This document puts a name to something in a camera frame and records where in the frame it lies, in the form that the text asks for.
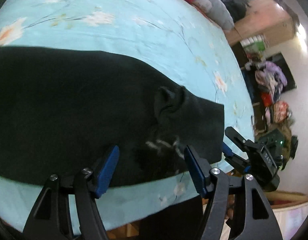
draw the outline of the bed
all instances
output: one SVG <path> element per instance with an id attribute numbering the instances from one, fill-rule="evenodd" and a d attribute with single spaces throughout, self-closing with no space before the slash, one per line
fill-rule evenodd
<path id="1" fill-rule="evenodd" d="M 102 50 L 140 59 L 196 96 L 224 104 L 225 126 L 254 140 L 253 108 L 223 31 L 184 0 L 6 0 L 0 46 Z M 235 153 L 246 157 L 227 138 Z M 215 163 L 224 172 L 232 167 Z M 41 190 L 0 177 L 0 216 L 22 231 Z M 197 195 L 188 172 L 110 188 L 97 206 L 106 230 Z M 74 197 L 73 231 L 79 234 Z"/>

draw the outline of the white flower print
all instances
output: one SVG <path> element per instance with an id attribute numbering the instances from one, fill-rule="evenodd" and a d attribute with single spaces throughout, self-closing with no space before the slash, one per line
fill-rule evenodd
<path id="1" fill-rule="evenodd" d="M 158 195 L 158 199 L 159 199 L 160 202 L 161 202 L 161 207 L 166 207 L 166 206 L 167 206 L 167 197 L 166 197 L 166 196 L 164 196 L 164 197 L 162 198 L 160 195 Z"/>
<path id="2" fill-rule="evenodd" d="M 45 0 L 44 3 L 56 3 L 60 2 L 60 0 Z"/>
<path id="3" fill-rule="evenodd" d="M 100 24 L 112 24 L 114 19 L 113 14 L 96 11 L 92 15 L 87 15 L 83 19 L 83 22 L 86 22 L 90 26 L 99 26 Z"/>
<path id="4" fill-rule="evenodd" d="M 137 25 L 148 25 L 149 24 L 146 20 L 140 17 L 135 17 L 132 20 L 135 21 Z"/>
<path id="5" fill-rule="evenodd" d="M 225 92 L 227 92 L 227 84 L 223 81 L 219 72 L 216 71 L 214 73 L 214 76 L 215 76 L 215 84 L 220 90 L 222 90 L 223 94 L 225 94 Z"/>
<path id="6" fill-rule="evenodd" d="M 176 196 L 180 196 L 180 195 L 184 194 L 185 192 L 186 192 L 185 184 L 182 183 L 182 182 L 177 183 L 177 185 L 174 188 L 174 194 Z"/>
<path id="7" fill-rule="evenodd" d="M 11 25 L 4 26 L 0 31 L 0 46 L 10 44 L 23 36 L 23 26 L 22 23 L 26 20 L 24 18 L 18 18 Z"/>

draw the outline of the metal screw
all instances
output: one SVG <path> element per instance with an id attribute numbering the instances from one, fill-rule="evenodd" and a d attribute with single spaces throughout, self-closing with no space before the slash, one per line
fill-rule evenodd
<path id="1" fill-rule="evenodd" d="M 211 169 L 211 171 L 212 171 L 212 173 L 215 174 L 215 175 L 221 173 L 220 169 L 218 169 L 218 168 L 213 168 L 213 169 Z"/>
<path id="2" fill-rule="evenodd" d="M 251 174 L 245 174 L 245 178 L 247 180 L 253 180 L 254 179 L 253 175 L 251 175 Z"/>
<path id="3" fill-rule="evenodd" d="M 58 176 L 56 174 L 53 174 L 49 177 L 50 180 L 54 181 L 58 178 Z"/>
<path id="4" fill-rule="evenodd" d="M 83 174 L 90 174 L 92 172 L 92 169 L 90 169 L 90 168 L 84 168 L 84 169 L 82 169 L 82 173 Z"/>

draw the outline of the white wall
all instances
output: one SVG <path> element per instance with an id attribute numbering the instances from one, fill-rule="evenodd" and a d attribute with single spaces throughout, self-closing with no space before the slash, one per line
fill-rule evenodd
<path id="1" fill-rule="evenodd" d="M 283 1 L 298 14 L 307 37 L 305 40 L 296 37 L 266 50 L 266 56 L 283 54 L 297 85 L 296 90 L 282 94 L 296 120 L 292 132 L 299 136 L 299 146 L 295 159 L 279 173 L 279 189 L 308 194 L 308 18 L 296 0 Z"/>

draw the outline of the clothes pile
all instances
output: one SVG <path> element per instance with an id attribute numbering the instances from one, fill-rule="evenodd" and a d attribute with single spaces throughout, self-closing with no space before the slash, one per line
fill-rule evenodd
<path id="1" fill-rule="evenodd" d="M 266 98 L 268 94 L 271 97 L 272 103 L 280 100 L 282 89 L 288 84 L 286 77 L 284 76 L 280 67 L 271 61 L 265 61 L 263 63 L 265 68 L 263 70 L 255 71 L 255 79 L 259 84 L 258 88 L 263 92 L 263 97 Z M 264 101 L 264 105 L 268 106 L 269 102 Z"/>
<path id="2" fill-rule="evenodd" d="M 267 121 L 267 131 L 258 133 L 256 140 L 266 135 L 270 136 L 270 134 L 276 140 L 276 134 L 283 135 L 284 139 L 278 140 L 281 144 L 280 148 L 282 148 L 280 169 L 283 170 L 288 160 L 294 159 L 299 143 L 298 137 L 292 135 L 291 125 L 294 123 L 294 119 L 289 105 L 280 100 L 283 87 L 287 86 L 288 82 L 281 68 L 271 61 L 254 63 L 254 66 L 258 69 L 255 71 L 255 80 L 266 108 L 265 118 Z"/>

